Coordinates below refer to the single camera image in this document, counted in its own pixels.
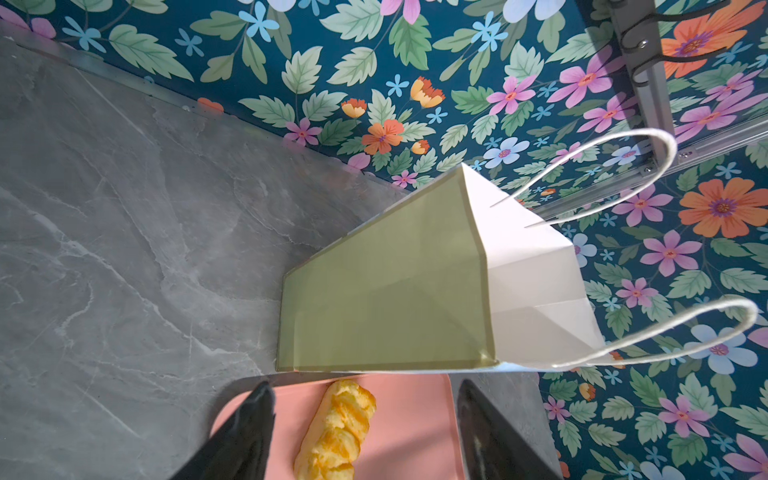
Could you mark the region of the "painted landscape paper bag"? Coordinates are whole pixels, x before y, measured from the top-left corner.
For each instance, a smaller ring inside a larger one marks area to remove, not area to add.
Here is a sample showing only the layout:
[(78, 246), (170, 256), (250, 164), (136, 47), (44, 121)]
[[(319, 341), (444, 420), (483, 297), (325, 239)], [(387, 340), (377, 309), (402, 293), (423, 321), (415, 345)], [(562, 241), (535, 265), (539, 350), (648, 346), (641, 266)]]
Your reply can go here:
[(724, 298), (606, 343), (573, 243), (468, 166), (408, 195), (285, 277), (276, 367), (304, 372), (567, 371), (611, 366), (614, 352)]

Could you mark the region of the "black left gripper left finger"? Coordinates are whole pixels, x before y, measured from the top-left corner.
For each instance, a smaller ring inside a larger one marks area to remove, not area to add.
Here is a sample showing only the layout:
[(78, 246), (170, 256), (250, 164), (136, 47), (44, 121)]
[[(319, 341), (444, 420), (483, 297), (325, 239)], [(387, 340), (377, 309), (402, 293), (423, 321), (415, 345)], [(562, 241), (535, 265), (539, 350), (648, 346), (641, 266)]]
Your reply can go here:
[(275, 404), (271, 385), (260, 383), (171, 479), (264, 479)]

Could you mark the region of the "black hook rail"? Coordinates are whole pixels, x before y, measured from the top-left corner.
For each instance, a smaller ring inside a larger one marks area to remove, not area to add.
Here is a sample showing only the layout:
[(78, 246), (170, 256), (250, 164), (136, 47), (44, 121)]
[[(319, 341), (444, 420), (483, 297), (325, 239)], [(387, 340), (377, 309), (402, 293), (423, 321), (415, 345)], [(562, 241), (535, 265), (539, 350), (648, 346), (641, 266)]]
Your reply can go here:
[(695, 33), (693, 39), (675, 47), (664, 47), (667, 39), (663, 29), (691, 26), (695, 21), (711, 20), (734, 6), (733, 1), (715, 1), (697, 9), (681, 8), (675, 12), (660, 12), (654, 1), (609, 1), (610, 19), (616, 32), (632, 86), (639, 90), (652, 83), (654, 70), (665, 72), (665, 65), (675, 66), (705, 62), (728, 50), (714, 47), (715, 33)]

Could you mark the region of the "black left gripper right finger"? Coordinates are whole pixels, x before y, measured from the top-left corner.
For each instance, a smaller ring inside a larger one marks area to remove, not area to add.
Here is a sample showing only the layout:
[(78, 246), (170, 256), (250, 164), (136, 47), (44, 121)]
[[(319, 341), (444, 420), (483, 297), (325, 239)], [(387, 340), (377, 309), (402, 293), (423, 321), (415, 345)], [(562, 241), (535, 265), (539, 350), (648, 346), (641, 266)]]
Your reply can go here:
[(461, 382), (457, 422), (468, 479), (560, 479), (471, 380)]

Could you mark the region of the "pink rectangular tray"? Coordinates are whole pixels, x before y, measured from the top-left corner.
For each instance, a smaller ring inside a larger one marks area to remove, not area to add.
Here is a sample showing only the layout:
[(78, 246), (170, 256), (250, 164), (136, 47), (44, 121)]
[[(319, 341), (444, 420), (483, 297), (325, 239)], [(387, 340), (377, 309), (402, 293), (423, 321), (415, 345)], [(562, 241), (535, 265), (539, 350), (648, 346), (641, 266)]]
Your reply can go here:
[[(352, 378), (377, 401), (369, 435), (353, 463), (356, 479), (463, 479), (450, 379), (445, 374), (365, 374)], [(332, 379), (276, 386), (268, 479), (292, 479), (293, 462)]]

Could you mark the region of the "small croissant top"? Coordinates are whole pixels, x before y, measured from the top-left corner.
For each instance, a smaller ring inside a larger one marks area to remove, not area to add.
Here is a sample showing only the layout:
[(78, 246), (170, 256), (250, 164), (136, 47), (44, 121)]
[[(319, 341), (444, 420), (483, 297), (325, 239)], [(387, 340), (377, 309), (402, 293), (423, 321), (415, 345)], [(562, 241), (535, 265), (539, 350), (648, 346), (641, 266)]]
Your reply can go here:
[(376, 413), (374, 395), (354, 380), (326, 390), (294, 460), (295, 479), (349, 479)]

